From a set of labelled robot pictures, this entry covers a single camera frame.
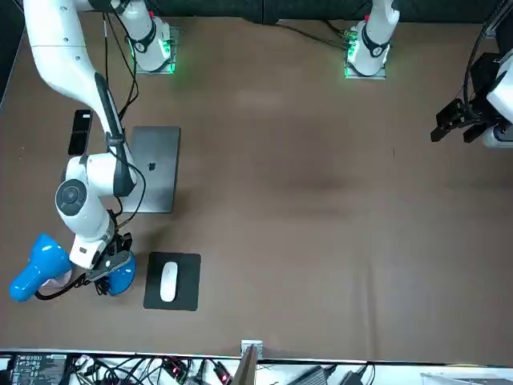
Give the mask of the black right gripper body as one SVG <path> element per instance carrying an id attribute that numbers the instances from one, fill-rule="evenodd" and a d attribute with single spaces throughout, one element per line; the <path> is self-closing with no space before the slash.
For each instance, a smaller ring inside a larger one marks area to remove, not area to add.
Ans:
<path id="1" fill-rule="evenodd" d="M 131 245 L 131 233 L 122 235 L 116 233 L 106 249 L 97 258 L 93 268 L 86 272 L 86 280 L 96 282 L 132 261 Z"/>

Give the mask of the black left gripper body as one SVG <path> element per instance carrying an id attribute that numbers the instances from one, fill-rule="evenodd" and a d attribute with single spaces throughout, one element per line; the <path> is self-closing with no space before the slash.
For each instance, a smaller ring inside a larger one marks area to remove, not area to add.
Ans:
<path id="1" fill-rule="evenodd" d="M 487 95 L 495 84 L 500 62 L 501 54 L 485 52 L 471 65 L 463 88 L 462 122 L 499 118 Z"/>

